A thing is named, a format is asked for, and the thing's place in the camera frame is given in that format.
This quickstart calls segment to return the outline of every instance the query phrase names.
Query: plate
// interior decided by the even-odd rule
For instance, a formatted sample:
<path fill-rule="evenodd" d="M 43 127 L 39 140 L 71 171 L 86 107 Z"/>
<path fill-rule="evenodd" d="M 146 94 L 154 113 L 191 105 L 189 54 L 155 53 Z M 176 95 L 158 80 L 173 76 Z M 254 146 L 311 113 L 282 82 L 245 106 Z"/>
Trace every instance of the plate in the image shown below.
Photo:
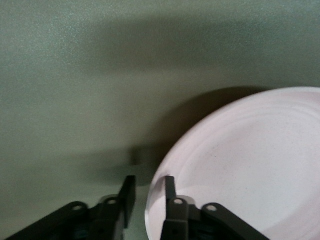
<path fill-rule="evenodd" d="M 189 130 L 158 168 L 145 225 L 159 240 L 164 177 L 201 208 L 219 203 L 272 240 L 320 239 L 320 88 L 258 93 Z"/>

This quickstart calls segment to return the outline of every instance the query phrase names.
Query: white plate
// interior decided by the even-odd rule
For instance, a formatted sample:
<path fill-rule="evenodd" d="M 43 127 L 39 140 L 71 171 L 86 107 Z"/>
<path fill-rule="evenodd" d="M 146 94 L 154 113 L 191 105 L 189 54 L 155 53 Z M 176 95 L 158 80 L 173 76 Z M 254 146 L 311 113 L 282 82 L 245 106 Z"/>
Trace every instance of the white plate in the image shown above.
<path fill-rule="evenodd" d="M 166 218 L 164 176 L 198 208 L 220 203 L 272 240 L 320 239 L 320 88 L 246 97 L 185 134 L 151 184 L 150 240 Z"/>

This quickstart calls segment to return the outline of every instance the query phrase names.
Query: round plate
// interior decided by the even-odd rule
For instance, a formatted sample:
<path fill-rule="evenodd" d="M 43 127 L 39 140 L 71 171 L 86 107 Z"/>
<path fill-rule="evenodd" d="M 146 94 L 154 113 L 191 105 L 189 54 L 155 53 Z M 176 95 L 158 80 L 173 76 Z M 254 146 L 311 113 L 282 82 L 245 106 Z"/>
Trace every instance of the round plate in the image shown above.
<path fill-rule="evenodd" d="M 320 239 L 320 88 L 255 94 L 212 113 L 165 157 L 145 224 L 159 240 L 164 176 L 201 207 L 219 203 L 272 240 Z"/>

